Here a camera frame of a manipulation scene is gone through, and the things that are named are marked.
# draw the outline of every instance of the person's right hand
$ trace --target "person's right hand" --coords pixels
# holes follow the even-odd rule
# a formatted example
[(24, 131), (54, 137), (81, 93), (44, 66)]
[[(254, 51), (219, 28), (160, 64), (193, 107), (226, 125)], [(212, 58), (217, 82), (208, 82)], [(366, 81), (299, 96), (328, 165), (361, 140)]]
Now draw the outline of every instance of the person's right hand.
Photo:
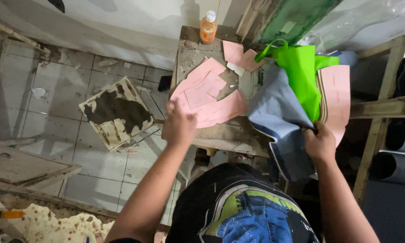
[(190, 146), (196, 135), (196, 117), (185, 114), (177, 100), (169, 100), (166, 107), (167, 120), (162, 138), (169, 145)]
[(335, 161), (335, 136), (321, 121), (315, 121), (315, 127), (318, 129), (317, 135), (310, 129), (304, 131), (304, 147), (306, 152), (314, 163), (330, 163), (331, 161)]

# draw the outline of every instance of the white wall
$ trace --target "white wall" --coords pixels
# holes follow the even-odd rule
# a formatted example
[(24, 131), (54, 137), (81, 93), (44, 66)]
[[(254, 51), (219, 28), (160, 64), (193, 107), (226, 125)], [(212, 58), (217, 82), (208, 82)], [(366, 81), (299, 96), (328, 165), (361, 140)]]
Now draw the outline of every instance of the white wall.
[(208, 10), (238, 22), (249, 0), (0, 0), (0, 21), (44, 43), (172, 69), (182, 25), (198, 27)]

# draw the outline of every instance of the bottle cap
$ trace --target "bottle cap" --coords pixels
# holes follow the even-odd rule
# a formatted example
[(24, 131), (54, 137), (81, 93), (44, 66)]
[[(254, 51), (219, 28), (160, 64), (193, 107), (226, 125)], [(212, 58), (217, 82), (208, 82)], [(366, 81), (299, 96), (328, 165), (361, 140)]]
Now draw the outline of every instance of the bottle cap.
[(216, 13), (213, 10), (208, 11), (205, 14), (205, 19), (207, 19), (208, 22), (213, 22), (216, 20)]

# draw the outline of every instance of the black fabric roll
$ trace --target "black fabric roll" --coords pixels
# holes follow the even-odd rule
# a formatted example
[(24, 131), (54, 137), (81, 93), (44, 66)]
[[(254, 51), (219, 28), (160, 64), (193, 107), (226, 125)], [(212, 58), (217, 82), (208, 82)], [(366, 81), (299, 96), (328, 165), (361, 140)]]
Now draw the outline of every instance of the black fabric roll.
[(377, 153), (369, 169), (369, 179), (405, 184), (405, 154)]

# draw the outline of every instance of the tiled floor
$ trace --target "tiled floor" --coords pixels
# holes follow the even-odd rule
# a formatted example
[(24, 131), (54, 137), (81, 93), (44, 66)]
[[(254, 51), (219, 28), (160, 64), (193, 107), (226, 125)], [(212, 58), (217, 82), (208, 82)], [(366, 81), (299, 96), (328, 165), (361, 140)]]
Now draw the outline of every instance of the tiled floor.
[[(122, 60), (102, 67), (99, 62), (110, 58), (59, 50), (60, 60), (46, 64), (39, 62), (38, 51), (11, 42), (0, 82), (0, 140), (34, 136), (36, 143), (20, 149), (83, 166), (82, 172), (70, 177), (67, 183), (51, 185), (43, 192), (120, 212), (166, 142), (158, 132), (132, 149), (137, 154), (127, 155), (125, 150), (108, 152), (78, 105), (127, 75), (154, 90), (153, 100), (145, 91), (141, 97), (155, 118), (163, 119), (168, 94), (158, 92), (157, 86), (162, 75), (172, 72)], [(38, 87), (47, 91), (40, 99), (34, 98), (30, 91)], [(151, 128), (136, 139), (155, 130)], [(175, 184), (163, 224), (171, 221), (180, 187), (178, 182)]]

